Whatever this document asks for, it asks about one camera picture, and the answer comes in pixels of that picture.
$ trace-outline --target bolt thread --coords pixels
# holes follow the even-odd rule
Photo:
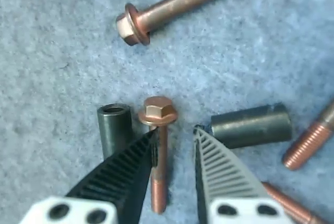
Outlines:
[[[165,180],[151,178],[151,208],[157,214],[162,214],[166,209],[167,193]]]
[[[283,164],[290,170],[300,168],[332,135],[320,123],[313,123],[283,156]]]
[[[280,203],[285,212],[291,216],[291,218],[298,223],[302,224],[326,224],[320,217],[312,215],[312,213],[298,202],[280,192],[267,182],[263,182],[263,186],[267,190],[268,194]]]

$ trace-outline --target hex head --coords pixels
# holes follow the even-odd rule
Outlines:
[[[150,97],[145,100],[144,109],[139,113],[139,119],[147,125],[163,126],[177,119],[177,111],[169,98]]]
[[[118,33],[128,45],[142,43],[147,45],[150,38],[137,24],[138,10],[132,4],[126,4],[125,12],[116,18]]]

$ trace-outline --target cylindrical spacer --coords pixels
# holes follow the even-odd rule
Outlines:
[[[98,109],[103,158],[124,149],[133,140],[131,110],[125,104],[109,104]]]
[[[228,148],[284,142],[292,137],[291,120],[282,103],[214,115],[211,130]]]

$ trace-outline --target copper bolt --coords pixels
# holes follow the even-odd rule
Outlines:
[[[147,98],[144,102],[144,110],[139,112],[142,123],[149,125],[150,129],[159,127],[158,165],[151,171],[151,207],[161,214],[167,205],[167,140],[168,124],[177,119],[177,111],[172,101],[166,97],[156,96]]]
[[[333,131],[334,100],[287,150],[283,164],[291,170],[300,168],[333,135]]]
[[[267,182],[263,182],[263,186],[266,188],[268,194],[279,202],[285,212],[291,216],[291,218],[301,224],[328,224],[328,222],[322,220],[320,217],[312,214],[305,207],[298,202],[280,192]]]
[[[128,3],[125,5],[125,12],[116,19],[117,29],[127,44],[148,45],[150,31],[207,1],[209,0],[163,0],[143,11],[138,11]]]

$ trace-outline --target blue carpet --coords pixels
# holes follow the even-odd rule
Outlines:
[[[0,0],[0,223],[32,203],[64,195],[102,160],[96,109],[166,95],[172,127],[171,203],[141,223],[196,223],[192,127],[212,114],[283,102],[295,137],[334,94],[333,0],[216,0],[127,46],[114,20],[127,2]],[[143,127],[134,119],[136,130]],[[234,150],[270,181],[334,222],[329,141],[303,169],[288,171],[290,143]]]

